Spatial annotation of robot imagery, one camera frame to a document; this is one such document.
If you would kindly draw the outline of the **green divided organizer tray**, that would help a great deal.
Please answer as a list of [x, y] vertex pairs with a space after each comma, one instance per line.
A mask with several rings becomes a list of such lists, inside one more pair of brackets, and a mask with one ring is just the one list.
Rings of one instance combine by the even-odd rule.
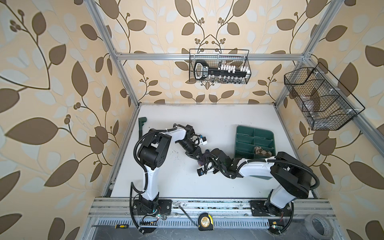
[[264, 159], [255, 155], [255, 146], [260, 146], [276, 155], [275, 136], [269, 130], [237, 126], [235, 138], [235, 158]]

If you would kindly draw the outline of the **brown argyle sock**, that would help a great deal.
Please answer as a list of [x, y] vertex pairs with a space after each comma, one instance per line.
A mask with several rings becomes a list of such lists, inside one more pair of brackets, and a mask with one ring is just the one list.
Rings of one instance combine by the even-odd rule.
[[265, 150], [260, 146], [255, 146], [255, 155], [262, 156], [263, 158], [269, 158], [273, 156], [271, 151]]

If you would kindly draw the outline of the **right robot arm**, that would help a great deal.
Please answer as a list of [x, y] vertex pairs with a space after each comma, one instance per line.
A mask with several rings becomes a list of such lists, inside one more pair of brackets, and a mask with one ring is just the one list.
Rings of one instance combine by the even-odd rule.
[[199, 165], [199, 176], [213, 172], [231, 180], [245, 177], [275, 179], [279, 185], [270, 191], [262, 206], [262, 211], [271, 216], [281, 214], [296, 199], [307, 199], [309, 192], [320, 185], [310, 167], [285, 152], [266, 159], [231, 159], [223, 151], [214, 149], [201, 155]]

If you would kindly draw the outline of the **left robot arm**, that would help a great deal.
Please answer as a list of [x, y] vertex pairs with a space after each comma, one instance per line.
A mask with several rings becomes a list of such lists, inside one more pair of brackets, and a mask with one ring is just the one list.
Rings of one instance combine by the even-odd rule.
[[174, 124], [171, 129], [150, 129], [141, 136], [134, 146], [134, 160], [143, 170], [143, 189], [140, 191], [131, 183], [130, 192], [138, 194], [139, 208], [144, 214], [160, 211], [158, 175], [164, 164], [171, 143], [179, 144], [185, 154], [194, 160], [202, 160], [200, 145], [205, 145], [207, 139], [198, 135], [192, 126]]

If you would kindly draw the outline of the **clear tape roll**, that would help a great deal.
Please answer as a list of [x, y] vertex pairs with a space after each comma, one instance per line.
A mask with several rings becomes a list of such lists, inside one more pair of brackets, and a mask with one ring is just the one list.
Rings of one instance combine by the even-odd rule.
[[308, 215], [304, 219], [304, 224], [308, 233], [318, 240], [331, 240], [334, 236], [331, 223], [323, 215]]

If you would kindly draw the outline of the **yellow black tape measure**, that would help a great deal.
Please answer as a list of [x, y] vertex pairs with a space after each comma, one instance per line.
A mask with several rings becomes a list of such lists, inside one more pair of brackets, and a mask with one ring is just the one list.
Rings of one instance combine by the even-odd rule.
[[213, 231], [214, 221], [211, 215], [208, 213], [202, 213], [198, 218], [199, 231]]

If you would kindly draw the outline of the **yellow black screwdriver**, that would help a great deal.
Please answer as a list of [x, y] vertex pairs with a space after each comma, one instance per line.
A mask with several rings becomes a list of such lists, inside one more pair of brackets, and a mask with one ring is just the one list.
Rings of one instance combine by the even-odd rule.
[[92, 225], [93, 228], [127, 229], [129, 225]]

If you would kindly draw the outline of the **green handled tool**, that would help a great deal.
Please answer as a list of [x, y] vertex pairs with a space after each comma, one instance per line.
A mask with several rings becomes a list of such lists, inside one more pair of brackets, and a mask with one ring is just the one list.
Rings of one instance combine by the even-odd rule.
[[141, 138], [143, 136], [143, 126], [147, 122], [146, 117], [140, 117], [138, 118], [138, 124], [139, 124], [139, 137]]

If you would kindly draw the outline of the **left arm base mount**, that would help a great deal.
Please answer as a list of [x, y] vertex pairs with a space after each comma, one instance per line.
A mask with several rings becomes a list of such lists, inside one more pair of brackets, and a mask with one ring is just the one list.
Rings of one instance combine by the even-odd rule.
[[151, 233], [159, 226], [160, 220], [165, 220], [170, 215], [171, 210], [172, 200], [170, 199], [134, 200], [132, 220], [140, 233]]

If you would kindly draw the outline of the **black socket set rail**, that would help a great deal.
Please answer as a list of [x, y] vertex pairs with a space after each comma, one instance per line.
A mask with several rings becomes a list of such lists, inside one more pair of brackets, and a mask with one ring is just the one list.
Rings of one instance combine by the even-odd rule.
[[251, 76], [251, 70], [247, 66], [237, 67], [222, 62], [211, 67], [206, 61], [199, 60], [193, 67], [193, 75], [196, 80], [207, 81], [246, 81]]

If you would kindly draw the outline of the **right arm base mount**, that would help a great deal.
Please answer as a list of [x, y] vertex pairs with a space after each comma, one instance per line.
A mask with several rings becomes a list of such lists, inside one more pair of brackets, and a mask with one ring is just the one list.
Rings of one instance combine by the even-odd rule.
[[278, 207], [262, 200], [250, 201], [253, 217], [272, 217], [268, 219], [270, 234], [275, 236], [283, 235], [290, 227], [294, 218], [294, 203], [290, 202], [285, 207]]

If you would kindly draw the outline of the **aluminium frame rail front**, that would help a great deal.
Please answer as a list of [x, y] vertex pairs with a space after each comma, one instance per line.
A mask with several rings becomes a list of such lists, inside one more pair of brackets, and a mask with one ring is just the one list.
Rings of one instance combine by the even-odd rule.
[[213, 199], [173, 198], [160, 199], [160, 206], [150, 216], [142, 213], [138, 203], [129, 203], [128, 198], [96, 198], [88, 217], [96, 227], [128, 226], [134, 222], [142, 228], [195, 228], [201, 214], [213, 218], [215, 228], [267, 229], [272, 225], [283, 226], [289, 219], [304, 220], [311, 214], [320, 214], [328, 220], [336, 215], [327, 200], [296, 200], [294, 207], [287, 206], [277, 216], [264, 213], [263, 199]]

